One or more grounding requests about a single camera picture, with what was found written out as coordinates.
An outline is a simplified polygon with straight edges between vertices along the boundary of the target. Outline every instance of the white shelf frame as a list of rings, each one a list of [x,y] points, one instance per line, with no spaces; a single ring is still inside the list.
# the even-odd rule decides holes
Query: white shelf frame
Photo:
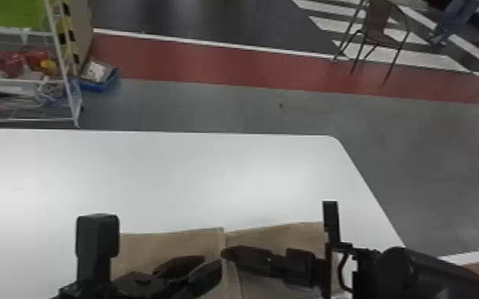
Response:
[[[42,79],[39,80],[33,80],[33,79],[6,79],[6,78],[0,78],[0,83],[1,84],[15,84],[15,83],[37,83],[37,84],[44,84],[44,83],[59,83],[64,85],[65,89],[65,94],[67,96],[67,101],[68,105],[70,107],[70,111],[72,113],[71,118],[60,118],[60,117],[54,117],[54,118],[0,118],[0,122],[19,122],[19,121],[61,121],[61,120],[72,120],[74,123],[75,127],[80,127],[79,124],[79,118],[80,118],[80,111],[82,109],[83,105],[83,97],[82,97],[82,91],[80,90],[79,84],[73,84],[71,86],[70,84],[70,79],[69,79],[69,66],[67,65],[67,60],[68,64],[70,65],[70,71],[72,71],[73,76],[78,75],[78,64],[74,61],[73,57],[73,51],[71,48],[71,43],[68,40],[68,27],[66,24],[66,18],[64,15],[64,9],[63,9],[63,2],[61,0],[55,0],[53,1],[54,3],[51,2],[51,0],[44,0],[45,4],[45,12],[46,12],[46,18],[48,21],[48,26],[50,31],[34,31],[29,28],[13,28],[13,27],[0,27],[0,34],[5,34],[5,35],[17,35],[21,37],[21,41],[23,44],[27,44],[28,36],[34,35],[34,36],[41,36],[41,37],[51,37],[54,42],[54,48],[56,50],[56,57],[58,60],[58,66],[60,68],[60,73],[61,73],[61,79],[60,80],[51,80],[49,77],[45,76]],[[54,8],[58,7],[60,11],[60,19],[59,22],[61,22],[62,27],[64,29],[64,34],[67,39],[67,44],[66,44],[66,53],[68,55],[64,55],[62,48],[61,48],[61,43],[58,38],[58,33],[56,30],[56,25],[57,25],[57,16],[54,16]]]

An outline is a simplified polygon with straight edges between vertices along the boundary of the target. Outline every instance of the chair leg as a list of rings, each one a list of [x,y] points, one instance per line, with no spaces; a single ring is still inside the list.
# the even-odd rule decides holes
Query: chair leg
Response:
[[[364,38],[362,39],[362,42],[360,43],[360,48],[358,48],[358,53],[356,54],[355,62],[352,63],[351,73],[355,71],[356,64],[358,63],[358,60],[360,59],[360,54],[362,54],[362,49],[364,49],[364,44],[366,43],[367,39],[368,39],[368,31],[366,30],[366,34],[364,35]]]
[[[344,48],[342,48],[342,49],[338,52],[338,54],[336,54],[335,57],[340,56],[340,55],[347,49],[347,47],[349,47],[349,44],[351,44],[351,41],[352,41],[353,39],[355,39],[356,35],[357,35],[359,32],[360,32],[360,30],[357,30],[357,31],[355,31],[355,33],[352,34],[351,38],[349,38],[349,40],[347,41],[347,43],[345,43]]]
[[[386,76],[384,77],[384,81],[388,80],[388,77],[391,75],[391,71],[394,70],[394,65],[397,59],[399,58],[399,54],[401,53],[401,50],[403,49],[404,43],[402,43],[399,48],[397,49],[397,53],[394,56],[394,60],[391,61],[390,64],[390,69],[388,69],[388,72],[386,73]]]
[[[364,2],[365,2],[365,0],[360,0],[360,4],[359,4],[358,7],[356,8],[354,15],[352,16],[352,19],[351,19],[351,21],[349,22],[349,25],[347,26],[347,29],[345,30],[344,37],[341,39],[340,45],[338,46],[338,49],[339,49],[340,51],[338,51],[338,54],[336,54],[336,55],[333,57],[333,61],[336,61],[337,58],[345,51],[345,48],[347,47],[347,45],[349,45],[349,42],[348,42],[347,45],[346,45],[345,47],[343,47],[343,45],[344,45],[344,43],[345,43],[345,39],[346,39],[347,36],[349,35],[349,31],[351,31],[352,25],[355,24],[356,17],[358,16],[358,13],[359,13],[360,10],[362,10],[362,8],[363,8]]]
[[[362,60],[366,60],[366,58],[368,58],[369,55],[370,55],[371,53],[373,53],[373,51],[377,48],[378,45],[379,45],[379,44],[376,43],[376,44],[373,46],[373,48],[372,48],[371,50],[369,50],[368,54],[366,54],[366,56],[364,56],[364,58],[362,58]]]

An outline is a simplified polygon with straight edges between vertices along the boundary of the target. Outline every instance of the person's leg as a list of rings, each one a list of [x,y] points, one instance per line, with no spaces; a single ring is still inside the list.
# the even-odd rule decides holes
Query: person's leg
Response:
[[[452,0],[450,4],[446,7],[442,20],[434,27],[433,32],[431,33],[432,37],[437,37],[451,27],[451,24],[454,22],[457,17],[458,12],[464,6],[465,0]]]
[[[440,43],[446,43],[447,39],[454,33],[460,31],[464,28],[465,24],[468,22],[469,18],[476,12],[479,7],[478,0],[464,0],[464,3],[461,9],[458,11],[456,16],[452,19],[452,22],[446,24],[445,32],[439,39]]]

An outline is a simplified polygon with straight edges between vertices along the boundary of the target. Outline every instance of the tan fabric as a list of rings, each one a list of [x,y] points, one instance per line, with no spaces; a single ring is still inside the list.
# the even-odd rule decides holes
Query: tan fabric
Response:
[[[151,273],[159,264],[181,255],[202,254],[207,261],[219,258],[221,250],[235,245],[262,247],[276,254],[286,248],[314,252],[324,257],[325,234],[321,223],[292,223],[261,227],[225,234],[222,228],[180,231],[164,234],[123,234],[120,252],[111,265],[112,279],[131,271]],[[333,278],[333,290],[339,290]],[[315,298],[319,292],[291,289],[282,281],[260,278],[236,271],[233,263],[224,262],[223,279],[203,299]]]

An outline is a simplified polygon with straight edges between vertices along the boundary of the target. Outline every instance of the floor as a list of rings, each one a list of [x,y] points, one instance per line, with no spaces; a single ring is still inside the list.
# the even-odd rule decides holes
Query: floor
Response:
[[[353,1],[96,1],[91,55],[122,79],[84,94],[81,127],[331,135],[408,247],[479,250],[478,32],[431,52],[436,17],[406,10],[412,42],[390,78],[382,49],[350,75],[331,57]]]
[[[116,0],[101,0],[94,5],[95,27],[334,55],[359,1],[126,0],[119,4]],[[433,49],[426,37],[441,15],[402,9],[408,16],[411,35],[398,64],[479,74],[479,48],[472,44],[475,40],[453,36],[444,49]],[[364,15],[359,14],[353,32],[360,28]],[[388,34],[402,40],[406,32],[403,21],[397,14],[392,16]],[[345,55],[354,57],[359,45],[357,39]],[[380,47],[368,60],[387,63],[393,55],[394,50]]]

